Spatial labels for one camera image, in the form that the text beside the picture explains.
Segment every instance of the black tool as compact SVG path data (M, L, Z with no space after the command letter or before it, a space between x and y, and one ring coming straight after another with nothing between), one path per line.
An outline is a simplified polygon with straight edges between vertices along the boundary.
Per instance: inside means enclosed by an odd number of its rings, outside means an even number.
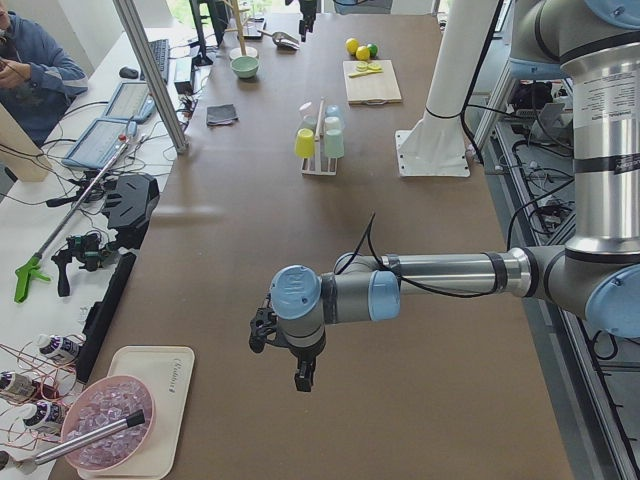
M146 173L122 175L117 181L105 182L104 188L102 214L109 218L107 228L116 230L115 240L100 246L101 237L96 232L67 237L66 248L51 257L58 267L60 297L71 293L67 265L73 259L82 264L80 269L95 272L120 247L140 248L147 233L151 213L159 200L158 181Z
M120 257L104 297L101 301L95 302L89 310L87 321L82 329L86 340L76 360L76 379L80 383L86 384L89 381L102 342L109 331L111 320L116 313L135 262L136 256L133 253L125 253Z
M67 181L72 183L78 187L75 195L71 197L59 197L59 198L51 198L46 201L47 207L59 207L61 205L66 205L67 203L73 203L80 198L80 196L87 189L91 181L96 177L98 172L96 170L86 170L84 172L84 178L80 180L76 180L75 178L68 178ZM100 200L104 197L105 190L113 189L115 185L115 180L110 177L104 177L96 183L89 193L84 199L84 203L91 203L97 200Z
M58 266L58 296L68 297L71 293L67 265L74 258L82 264L79 267L81 270L95 272L102 267L104 260L116 250L115 242L109 242L100 247L100 235L97 233L67 237L67 248L58 251L51 257L51 260Z

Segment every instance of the white desk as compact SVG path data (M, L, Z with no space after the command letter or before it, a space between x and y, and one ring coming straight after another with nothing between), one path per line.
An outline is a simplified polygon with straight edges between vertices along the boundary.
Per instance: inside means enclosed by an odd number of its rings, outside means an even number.
M169 38L172 45L183 45L183 39L189 36L188 31L176 29L152 29L147 33L150 40ZM176 57L188 53L188 51L185 52L184 50L184 48L172 50L172 56ZM118 72L123 66L130 66L139 70L125 34L121 35L90 78L88 92L77 98L70 109L91 102L108 101L121 81ZM177 106L178 95L173 88L171 75L169 78L169 92L172 100L174 100L174 105ZM105 105L92 105L68 115L53 130L49 140L78 138L91 121L102 114L104 107ZM142 134L149 135L152 129L153 137L166 133L162 123L156 125L158 121L159 115L156 114L144 125L141 125L138 129L138 138ZM62 157L71 148L71 144L61 142L54 145L50 150L48 150L49 146L45 146L44 151L50 154L54 171L63 178L70 178L70 170L61 166L56 156ZM129 167L128 170L144 171L156 176L162 191L176 159L176 153L172 148L169 137L162 136L161 138L149 140L138 150L136 157L136 163ZM9 195L25 202L40 203L49 198L63 196L65 193L63 185L67 190L73 187L67 182L60 182L55 175L49 174L42 183L18 181L9 192ZM99 212L101 202L97 203L94 206L88 204L87 210ZM113 274L115 263L96 272L87 272L79 270L78 262L74 261L67 266L71 295L66 298L60 298L57 295L58 270L51 261L51 256L64 245L65 238L69 235L85 234L95 228L106 231L107 218L104 215L95 215L90 221L77 212L63 231L60 232L41 260L42 271L48 274L52 281L45 283L37 279L32 280L27 300L22 304L17 304L13 301L17 281L17 277L13 273L14 270L23 265L41 247L69 208L69 205L57 208L48 208L44 204L36 206L23 205L9 198L0 203L0 224L2 224L0 268L3 271L3 274L0 275L0 328L2 329L0 343L4 345L20 349L28 342L32 342L40 333L59 335L80 333L88 308L94 302L102 300L104 296L109 279ZM109 235L110 239L113 240L115 232L109 231ZM28 351L33 354L36 353L35 347L31 347ZM0 351L0 371L14 369L21 370L18 368L16 360L6 352ZM4 400L0 400L0 413L8 407L9 405ZM6 434L2 429L9 428L14 421L12 417L15 417L15 415L11 415L11 412L0 416L0 442L6 440ZM50 448L52 445L40 442L37 450ZM14 454L16 458L23 458L33 453L11 448L7 450ZM40 467L29 478L47 478L52 465L53 462ZM22 473L17 471L5 471L2 472L2 475L5 479L23 478Z

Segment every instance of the plastic cup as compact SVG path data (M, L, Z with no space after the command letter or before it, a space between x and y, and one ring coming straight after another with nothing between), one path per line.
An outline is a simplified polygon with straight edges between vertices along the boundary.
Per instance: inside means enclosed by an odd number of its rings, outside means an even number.
M314 115L305 115L300 123L300 127L298 127L298 130L301 128L307 128L315 132L317 124L318 119Z
M338 105L327 105L325 115L327 117L338 117L340 119L340 124L342 125L341 128L344 130L344 127L346 126L344 123L344 115L342 115L342 110L340 110Z
M344 136L341 130L331 129L325 132L324 155L328 158L344 157Z
M300 158L311 158L315 153L314 133L308 128L301 128L296 135L295 153Z
M313 106L312 102L307 102L300 105L300 108L298 109L298 111L300 112L300 118L304 118L306 115L317 117L316 109Z
M327 117L324 119L324 132L325 134L329 130L340 130L342 131L342 121L340 121L339 117Z

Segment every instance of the wooden board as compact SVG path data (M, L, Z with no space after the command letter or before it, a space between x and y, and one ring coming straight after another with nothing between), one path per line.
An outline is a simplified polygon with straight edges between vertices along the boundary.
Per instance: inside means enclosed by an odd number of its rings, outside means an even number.
M41 182L51 164L0 103L0 162L23 182Z
M391 60L375 61L382 66L382 73L355 78L350 78L349 74L357 72L356 65L360 62L342 62L347 100L350 104L402 102L400 87L398 87Z

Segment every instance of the brown table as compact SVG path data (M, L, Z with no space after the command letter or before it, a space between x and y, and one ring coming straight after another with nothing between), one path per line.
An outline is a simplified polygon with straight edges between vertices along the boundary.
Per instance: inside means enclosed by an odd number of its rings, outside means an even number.
M267 27L293 33L297 21ZM402 104L346 105L351 36L393 60ZM93 374L124 345L194 349L168 478L572 478L516 298L411 296L396 320L330 327L311 394L295 391L286 350L247 345L274 273L329 271L371 212L379 253L504 250L481 168L468 179L398 175L394 132L422 116L440 38L431 17L321 16L297 53L263 39L254 80L218 58ZM334 178L302 176L293 155L298 106L321 95L346 114ZM207 128L205 107L230 102L239 122ZM64 462L52 474L72 476Z

